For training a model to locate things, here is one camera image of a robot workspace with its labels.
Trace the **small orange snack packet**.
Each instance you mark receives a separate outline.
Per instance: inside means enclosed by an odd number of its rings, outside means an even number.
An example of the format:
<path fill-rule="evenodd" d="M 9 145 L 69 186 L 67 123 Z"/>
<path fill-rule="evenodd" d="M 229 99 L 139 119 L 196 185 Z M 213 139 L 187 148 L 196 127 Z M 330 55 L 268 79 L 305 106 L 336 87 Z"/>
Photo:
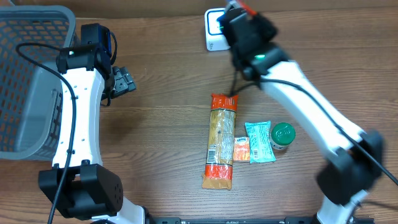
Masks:
<path fill-rule="evenodd" d="M 248 137 L 239 137 L 234 139 L 233 161 L 250 161 L 250 145 Z"/>

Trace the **green lid jar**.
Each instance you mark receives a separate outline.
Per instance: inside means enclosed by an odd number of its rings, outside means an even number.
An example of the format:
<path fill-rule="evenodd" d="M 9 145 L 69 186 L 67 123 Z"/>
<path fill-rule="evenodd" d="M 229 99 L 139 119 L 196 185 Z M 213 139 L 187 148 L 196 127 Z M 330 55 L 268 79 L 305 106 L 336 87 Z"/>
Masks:
<path fill-rule="evenodd" d="M 270 144 L 275 150 L 285 150 L 295 139 L 295 129 L 289 123 L 278 123 L 271 131 Z"/>

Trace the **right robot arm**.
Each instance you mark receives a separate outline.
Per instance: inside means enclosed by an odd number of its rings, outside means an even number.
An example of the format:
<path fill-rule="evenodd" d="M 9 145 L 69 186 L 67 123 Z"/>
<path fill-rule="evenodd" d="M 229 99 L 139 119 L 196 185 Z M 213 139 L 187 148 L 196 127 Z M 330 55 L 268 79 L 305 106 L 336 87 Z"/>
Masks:
<path fill-rule="evenodd" d="M 277 29 L 268 19 L 236 8 L 218 22 L 235 69 L 291 113 L 327 161 L 317 175 L 325 197 L 314 223 L 348 223 L 382 174 L 383 137 L 344 117 L 311 84 L 298 63 L 271 41 Z"/>

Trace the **orange spaghetti package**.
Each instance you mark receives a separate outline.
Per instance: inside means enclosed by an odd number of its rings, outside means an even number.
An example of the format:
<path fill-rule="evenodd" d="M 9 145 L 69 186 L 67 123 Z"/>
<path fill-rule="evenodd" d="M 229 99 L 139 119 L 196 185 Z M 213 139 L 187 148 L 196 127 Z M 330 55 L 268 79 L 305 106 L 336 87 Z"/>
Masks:
<path fill-rule="evenodd" d="M 204 189 L 232 189 L 237 96 L 211 96 L 210 128 L 203 174 Z"/>

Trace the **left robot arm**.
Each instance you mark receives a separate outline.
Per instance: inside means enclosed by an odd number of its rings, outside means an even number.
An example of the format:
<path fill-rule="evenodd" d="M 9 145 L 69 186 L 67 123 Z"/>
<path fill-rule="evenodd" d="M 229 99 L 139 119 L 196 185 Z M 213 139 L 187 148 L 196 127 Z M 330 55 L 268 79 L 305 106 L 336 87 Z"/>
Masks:
<path fill-rule="evenodd" d="M 62 81 L 60 137 L 52 168 L 39 173 L 39 187 L 54 213 L 93 223 L 147 223 L 144 207 L 124 196 L 118 175 L 103 167 L 99 147 L 101 101 L 115 86 L 110 44 L 64 48 L 52 74 Z"/>

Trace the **teal tissue packet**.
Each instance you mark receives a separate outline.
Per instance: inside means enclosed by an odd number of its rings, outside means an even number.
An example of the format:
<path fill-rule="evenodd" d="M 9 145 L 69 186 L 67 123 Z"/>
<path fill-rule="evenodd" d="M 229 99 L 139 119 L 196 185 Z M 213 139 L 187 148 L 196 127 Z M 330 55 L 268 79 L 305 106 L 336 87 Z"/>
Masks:
<path fill-rule="evenodd" d="M 245 123 L 245 128 L 249 138 L 250 163 L 275 162 L 269 140 L 271 122 Z"/>

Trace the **red stick snack packet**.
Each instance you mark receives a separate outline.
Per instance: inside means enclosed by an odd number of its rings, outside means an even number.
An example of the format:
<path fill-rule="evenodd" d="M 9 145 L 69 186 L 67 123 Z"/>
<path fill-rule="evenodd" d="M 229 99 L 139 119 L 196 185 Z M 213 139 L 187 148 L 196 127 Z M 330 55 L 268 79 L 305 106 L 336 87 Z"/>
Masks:
<path fill-rule="evenodd" d="M 255 16 L 258 14 L 257 11 L 253 10 L 247 4 L 245 4 L 242 0 L 229 0 L 224 11 L 228 12 L 232 9 L 242 8 L 244 9 L 250 16 Z"/>

